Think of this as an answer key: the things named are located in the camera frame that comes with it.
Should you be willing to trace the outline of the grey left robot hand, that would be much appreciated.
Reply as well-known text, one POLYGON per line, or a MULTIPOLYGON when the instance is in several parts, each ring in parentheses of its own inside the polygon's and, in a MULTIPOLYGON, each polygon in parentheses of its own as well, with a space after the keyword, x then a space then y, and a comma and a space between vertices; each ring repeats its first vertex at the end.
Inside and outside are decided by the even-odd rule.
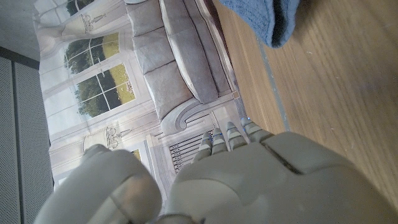
POLYGON ((396 223, 397 211, 341 155, 249 118, 203 135, 167 201, 130 152, 91 146, 36 223, 396 223))

